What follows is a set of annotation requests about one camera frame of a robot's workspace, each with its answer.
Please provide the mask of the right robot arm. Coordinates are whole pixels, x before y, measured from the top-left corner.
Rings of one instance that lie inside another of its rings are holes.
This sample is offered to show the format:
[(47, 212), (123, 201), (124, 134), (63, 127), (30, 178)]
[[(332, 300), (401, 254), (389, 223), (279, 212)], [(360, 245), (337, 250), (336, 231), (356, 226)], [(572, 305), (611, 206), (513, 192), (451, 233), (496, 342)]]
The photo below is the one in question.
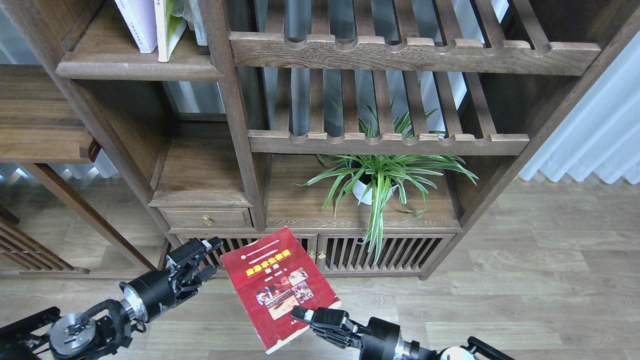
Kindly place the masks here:
[(489, 360), (511, 358), (473, 336), (467, 339), (467, 345), (430, 350), (418, 341), (405, 341), (400, 326), (395, 323), (370, 317), (364, 326), (350, 319), (349, 312), (342, 309), (311, 310), (296, 305), (290, 316), (308, 324), (318, 337), (340, 349), (358, 349), (361, 360), (476, 360), (478, 354)]

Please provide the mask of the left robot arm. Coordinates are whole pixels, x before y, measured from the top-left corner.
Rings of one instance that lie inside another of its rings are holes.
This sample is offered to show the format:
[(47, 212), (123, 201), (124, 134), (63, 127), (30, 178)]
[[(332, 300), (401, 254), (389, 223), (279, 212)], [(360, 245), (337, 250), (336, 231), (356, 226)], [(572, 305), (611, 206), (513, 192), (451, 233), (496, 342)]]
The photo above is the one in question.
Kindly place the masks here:
[(134, 331), (198, 293), (217, 273), (213, 265), (198, 270), (199, 262), (222, 246), (219, 237), (192, 238), (167, 256), (168, 267), (121, 282), (121, 300), (107, 299), (84, 312), (61, 316), (52, 306), (1, 329), (3, 360), (36, 360), (36, 350), (48, 345), (57, 360), (96, 360), (128, 347)]

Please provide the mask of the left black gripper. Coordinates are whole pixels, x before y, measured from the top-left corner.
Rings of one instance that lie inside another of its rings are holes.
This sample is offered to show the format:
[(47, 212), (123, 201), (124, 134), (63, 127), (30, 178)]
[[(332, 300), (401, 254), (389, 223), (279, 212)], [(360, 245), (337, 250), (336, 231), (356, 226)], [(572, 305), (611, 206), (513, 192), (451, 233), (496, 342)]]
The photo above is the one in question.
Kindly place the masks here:
[(170, 268), (152, 270), (130, 282), (119, 283), (124, 295), (119, 303), (125, 308), (130, 321), (149, 323), (198, 294), (199, 287), (208, 282), (218, 269), (207, 265), (195, 273), (196, 265), (222, 245), (217, 236), (202, 240), (192, 238), (166, 256)]

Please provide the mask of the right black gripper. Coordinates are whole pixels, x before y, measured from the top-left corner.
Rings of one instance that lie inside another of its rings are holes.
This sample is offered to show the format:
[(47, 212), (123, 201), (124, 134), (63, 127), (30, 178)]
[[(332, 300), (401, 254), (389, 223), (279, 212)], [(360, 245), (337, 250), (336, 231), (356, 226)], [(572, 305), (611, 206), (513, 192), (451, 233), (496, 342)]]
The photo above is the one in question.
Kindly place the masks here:
[(345, 310), (326, 307), (311, 310), (299, 305), (294, 306), (290, 317), (310, 325), (318, 337), (340, 349), (359, 350), (361, 360), (403, 358), (401, 328), (395, 323), (370, 317), (368, 324), (363, 326), (352, 321)]

